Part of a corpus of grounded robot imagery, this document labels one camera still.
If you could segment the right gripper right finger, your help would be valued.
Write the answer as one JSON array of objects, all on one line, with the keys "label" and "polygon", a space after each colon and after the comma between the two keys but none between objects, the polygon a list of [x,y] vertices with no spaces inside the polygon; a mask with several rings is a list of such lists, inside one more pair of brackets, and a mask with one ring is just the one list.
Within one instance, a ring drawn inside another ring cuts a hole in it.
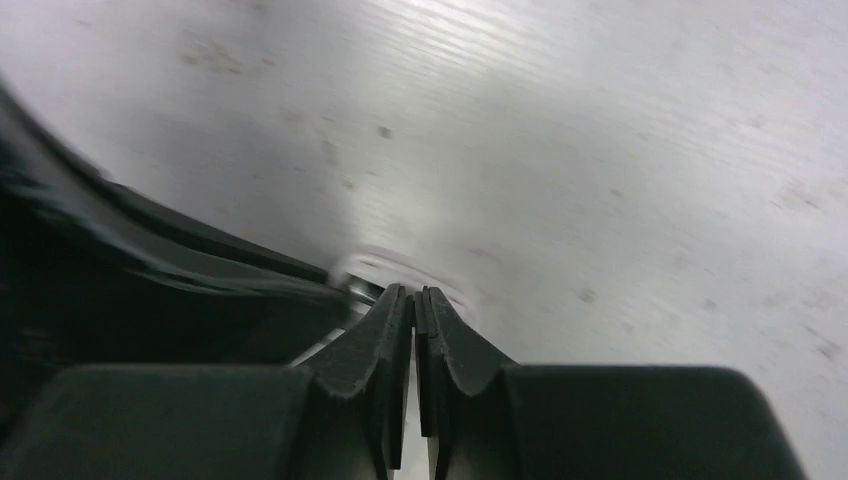
[{"label": "right gripper right finger", "polygon": [[446,295],[414,297],[434,479],[801,479],[766,398],[706,366],[523,365]]}]

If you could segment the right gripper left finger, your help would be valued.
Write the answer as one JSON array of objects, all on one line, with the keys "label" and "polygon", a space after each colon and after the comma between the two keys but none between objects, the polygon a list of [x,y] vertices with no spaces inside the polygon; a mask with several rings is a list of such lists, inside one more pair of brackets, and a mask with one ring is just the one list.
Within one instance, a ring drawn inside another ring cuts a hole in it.
[{"label": "right gripper left finger", "polygon": [[102,365],[49,382],[1,451],[5,479],[390,479],[412,349],[388,286],[293,367]]}]

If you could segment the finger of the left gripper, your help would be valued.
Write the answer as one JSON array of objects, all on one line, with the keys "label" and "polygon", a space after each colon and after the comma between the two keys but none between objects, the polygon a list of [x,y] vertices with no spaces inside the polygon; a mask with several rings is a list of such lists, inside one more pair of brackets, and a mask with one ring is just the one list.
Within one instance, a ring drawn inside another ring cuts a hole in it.
[{"label": "finger of the left gripper", "polygon": [[110,181],[1,96],[1,427],[93,363],[282,364],[346,320],[325,270]]}]

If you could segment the white red remote control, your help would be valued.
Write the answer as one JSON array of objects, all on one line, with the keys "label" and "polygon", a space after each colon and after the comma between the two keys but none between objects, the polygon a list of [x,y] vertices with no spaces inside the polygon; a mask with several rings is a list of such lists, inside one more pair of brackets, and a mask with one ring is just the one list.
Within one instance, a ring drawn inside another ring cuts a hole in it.
[{"label": "white red remote control", "polygon": [[502,366],[512,364],[509,358],[477,334],[479,315],[472,298],[456,284],[422,269],[408,257],[379,248],[348,254],[331,267],[327,284],[349,292],[355,324],[368,314],[382,292],[393,284],[402,285],[408,295],[426,287],[438,288],[469,327],[469,331],[454,342],[456,347],[463,349],[456,351],[453,357],[445,358],[456,377],[469,383],[485,384]]}]

